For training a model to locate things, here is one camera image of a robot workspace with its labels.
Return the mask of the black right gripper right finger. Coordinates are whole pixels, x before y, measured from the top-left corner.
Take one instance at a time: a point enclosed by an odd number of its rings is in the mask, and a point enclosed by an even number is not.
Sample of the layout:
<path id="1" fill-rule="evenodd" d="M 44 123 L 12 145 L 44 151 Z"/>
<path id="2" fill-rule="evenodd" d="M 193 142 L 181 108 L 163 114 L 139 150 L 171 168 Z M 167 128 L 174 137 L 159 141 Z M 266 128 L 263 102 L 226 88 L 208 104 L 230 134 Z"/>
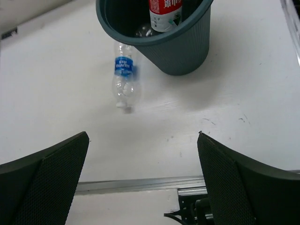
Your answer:
<path id="1" fill-rule="evenodd" d="M 203 132 L 197 140 L 217 225 L 298 225 L 300 175 L 238 153 Z"/>

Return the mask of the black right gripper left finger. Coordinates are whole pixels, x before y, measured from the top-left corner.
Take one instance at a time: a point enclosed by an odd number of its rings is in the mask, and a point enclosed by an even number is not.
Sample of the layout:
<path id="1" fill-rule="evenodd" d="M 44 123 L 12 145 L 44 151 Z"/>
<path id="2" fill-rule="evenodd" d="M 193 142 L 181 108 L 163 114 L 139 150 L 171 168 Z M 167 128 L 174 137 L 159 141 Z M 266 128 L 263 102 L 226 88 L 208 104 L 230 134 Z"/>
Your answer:
<path id="1" fill-rule="evenodd" d="M 63 225 L 90 140 L 80 132 L 52 147 L 1 164 L 2 225 Z"/>

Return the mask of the blue label crushed bottle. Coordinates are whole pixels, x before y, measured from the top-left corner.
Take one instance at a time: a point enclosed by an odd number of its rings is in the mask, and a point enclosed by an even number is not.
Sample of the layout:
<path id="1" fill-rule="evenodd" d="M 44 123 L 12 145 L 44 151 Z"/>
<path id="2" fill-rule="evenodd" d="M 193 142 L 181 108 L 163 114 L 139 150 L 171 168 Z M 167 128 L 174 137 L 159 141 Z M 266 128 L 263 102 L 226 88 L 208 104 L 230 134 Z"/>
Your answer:
<path id="1" fill-rule="evenodd" d="M 131 45 L 116 42 L 114 53 L 112 93 L 116 107 L 132 113 L 141 96 L 139 52 Z"/>

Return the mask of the dark label plastic bottle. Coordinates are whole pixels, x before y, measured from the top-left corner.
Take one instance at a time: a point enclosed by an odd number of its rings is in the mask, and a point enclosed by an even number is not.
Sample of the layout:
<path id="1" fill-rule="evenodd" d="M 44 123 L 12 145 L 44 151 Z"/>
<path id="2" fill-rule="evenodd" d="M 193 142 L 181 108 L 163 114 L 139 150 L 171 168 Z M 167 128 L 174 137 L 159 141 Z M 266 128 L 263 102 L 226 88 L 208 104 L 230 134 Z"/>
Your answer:
<path id="1" fill-rule="evenodd" d="M 156 34 L 156 32 L 152 29 L 150 23 L 145 23 L 139 26 L 139 28 L 135 31 L 134 36 L 136 38 L 146 38 L 152 37 Z"/>

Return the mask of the red label plastic bottle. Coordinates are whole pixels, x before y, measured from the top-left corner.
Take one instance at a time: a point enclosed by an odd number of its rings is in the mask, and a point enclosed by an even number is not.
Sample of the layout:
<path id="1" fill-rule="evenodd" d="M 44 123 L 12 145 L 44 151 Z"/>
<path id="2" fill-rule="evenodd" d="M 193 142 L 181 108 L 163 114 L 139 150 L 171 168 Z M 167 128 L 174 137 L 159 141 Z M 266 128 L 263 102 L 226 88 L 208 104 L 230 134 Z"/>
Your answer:
<path id="1" fill-rule="evenodd" d="M 153 30 L 165 33 L 182 21 L 182 0 L 149 0 L 150 23 Z"/>

